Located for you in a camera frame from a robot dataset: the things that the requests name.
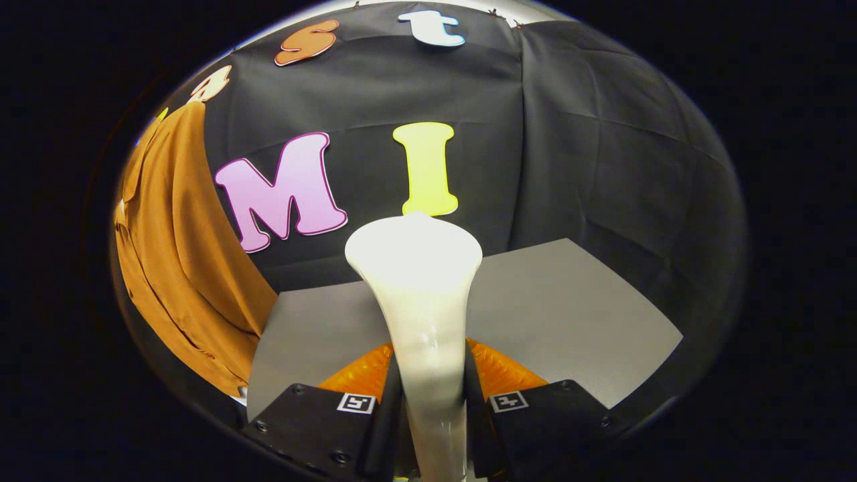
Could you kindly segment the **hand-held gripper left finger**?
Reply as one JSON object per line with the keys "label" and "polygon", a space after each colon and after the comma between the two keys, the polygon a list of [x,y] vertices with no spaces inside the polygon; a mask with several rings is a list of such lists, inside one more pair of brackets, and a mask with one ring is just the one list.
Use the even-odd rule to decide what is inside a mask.
{"label": "hand-held gripper left finger", "polygon": [[241,433],[287,467],[288,481],[392,481],[402,400],[386,343],[319,386],[285,388]]}

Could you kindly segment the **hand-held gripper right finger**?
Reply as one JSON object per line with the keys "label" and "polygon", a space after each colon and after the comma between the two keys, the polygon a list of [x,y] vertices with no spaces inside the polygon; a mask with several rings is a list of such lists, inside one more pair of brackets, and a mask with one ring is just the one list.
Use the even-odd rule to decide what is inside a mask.
{"label": "hand-held gripper right finger", "polygon": [[575,480],[613,446],[613,415],[582,386],[547,382],[472,338],[463,387],[479,478]]}

